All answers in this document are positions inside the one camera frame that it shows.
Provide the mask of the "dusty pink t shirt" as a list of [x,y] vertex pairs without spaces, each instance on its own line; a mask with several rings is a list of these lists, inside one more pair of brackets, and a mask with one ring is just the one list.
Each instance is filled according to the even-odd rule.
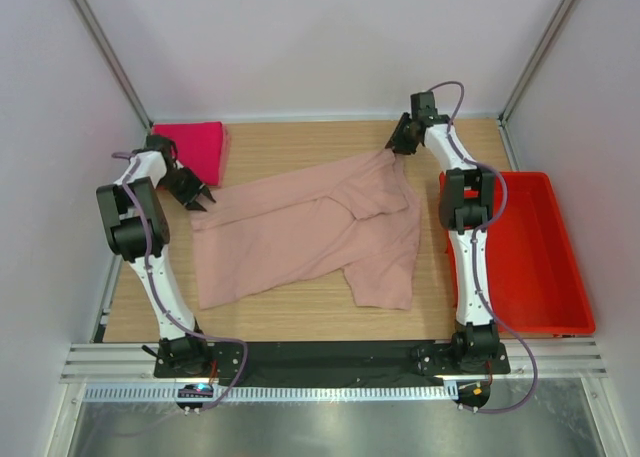
[[408,310],[421,203],[390,150],[224,188],[191,215],[203,309],[340,270],[360,307]]

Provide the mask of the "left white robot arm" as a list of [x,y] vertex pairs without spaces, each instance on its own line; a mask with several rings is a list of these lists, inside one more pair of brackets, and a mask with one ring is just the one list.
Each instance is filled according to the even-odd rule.
[[154,374],[200,377],[216,364],[171,268],[170,229],[157,189],[166,189],[188,211],[205,209],[201,197],[215,199],[182,164],[177,144],[168,137],[149,134],[143,147],[112,157],[128,166],[115,182],[99,187],[96,198],[108,246],[138,276],[157,320],[158,349],[146,350],[156,359]]

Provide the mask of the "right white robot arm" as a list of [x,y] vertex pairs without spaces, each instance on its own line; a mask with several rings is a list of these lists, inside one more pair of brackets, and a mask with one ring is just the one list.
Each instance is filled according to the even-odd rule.
[[412,94],[410,103],[386,147],[397,155],[413,155],[422,145],[437,159],[444,177],[438,219],[453,251],[457,289],[455,331],[448,343],[419,345],[418,367],[426,375],[480,374],[500,349],[486,257],[496,174],[464,148],[451,117],[437,110],[432,90]]

